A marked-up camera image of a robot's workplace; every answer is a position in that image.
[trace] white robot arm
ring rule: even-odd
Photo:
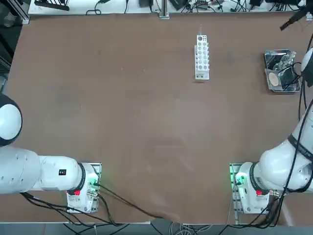
[[[313,63],[313,48],[302,61],[302,73]],[[313,108],[307,110],[293,133],[277,147],[264,152],[256,163],[244,163],[235,177],[244,213],[260,213],[268,205],[269,191],[284,191],[295,155],[300,127],[303,130],[288,189],[313,192]]]
[[[20,134],[22,114],[17,104],[0,94],[0,194],[30,190],[67,191],[68,207],[93,212],[99,172],[88,163],[64,156],[38,156],[35,152],[7,146]]]

